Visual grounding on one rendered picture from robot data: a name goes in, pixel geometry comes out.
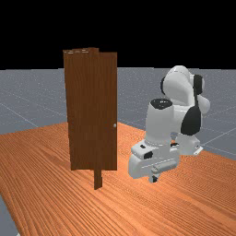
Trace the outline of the brown door in frame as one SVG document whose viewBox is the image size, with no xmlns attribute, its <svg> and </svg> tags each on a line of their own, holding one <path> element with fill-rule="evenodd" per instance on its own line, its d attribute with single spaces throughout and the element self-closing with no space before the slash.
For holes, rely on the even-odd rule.
<svg viewBox="0 0 236 236">
<path fill-rule="evenodd" d="M 99 189 L 117 169 L 117 54 L 65 50 L 64 68 L 70 168 L 93 171 Z"/>
</svg>

